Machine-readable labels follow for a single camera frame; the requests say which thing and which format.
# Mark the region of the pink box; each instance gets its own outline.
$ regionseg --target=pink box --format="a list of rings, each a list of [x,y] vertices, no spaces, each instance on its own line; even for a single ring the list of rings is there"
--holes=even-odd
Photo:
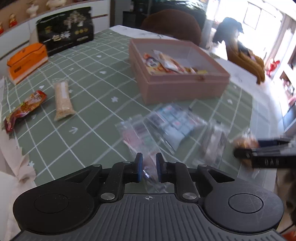
[[[150,74],[143,63],[144,53],[161,51],[185,67],[207,70],[207,74]],[[229,73],[198,46],[170,39],[131,39],[131,68],[145,104],[220,97],[229,84]]]

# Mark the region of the white figurine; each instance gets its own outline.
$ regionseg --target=white figurine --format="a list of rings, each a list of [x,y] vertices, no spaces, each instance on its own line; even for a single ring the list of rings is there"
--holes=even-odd
[[[48,0],[46,6],[50,8],[50,10],[54,10],[56,7],[65,6],[67,0]]]
[[[30,15],[30,18],[36,17],[37,10],[39,8],[39,5],[35,4],[35,1],[30,1],[28,4],[30,7],[26,10],[27,14]]]

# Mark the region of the white label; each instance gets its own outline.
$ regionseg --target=white label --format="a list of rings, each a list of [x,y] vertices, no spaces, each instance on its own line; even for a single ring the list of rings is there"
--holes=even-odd
[[[62,90],[62,98],[67,99],[67,93],[66,93],[66,84],[65,82],[61,83],[61,90]]]

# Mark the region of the red and gold figurine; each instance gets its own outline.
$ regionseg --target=red and gold figurine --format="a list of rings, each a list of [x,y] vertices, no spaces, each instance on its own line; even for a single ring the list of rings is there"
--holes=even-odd
[[[4,32],[3,26],[2,26],[2,22],[0,22],[0,34],[2,34]]]
[[[16,15],[14,13],[12,13],[9,16],[9,28],[12,28],[15,25],[17,25],[17,19],[16,19]]]

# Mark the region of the ribbed gray surface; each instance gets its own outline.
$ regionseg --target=ribbed gray surface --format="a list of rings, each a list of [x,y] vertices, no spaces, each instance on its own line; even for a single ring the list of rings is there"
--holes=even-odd
[[[24,231],[17,241],[284,241],[275,231],[258,235],[228,233],[209,222],[195,204],[173,194],[125,194],[121,201],[103,204],[94,218],[75,231],[38,235]]]

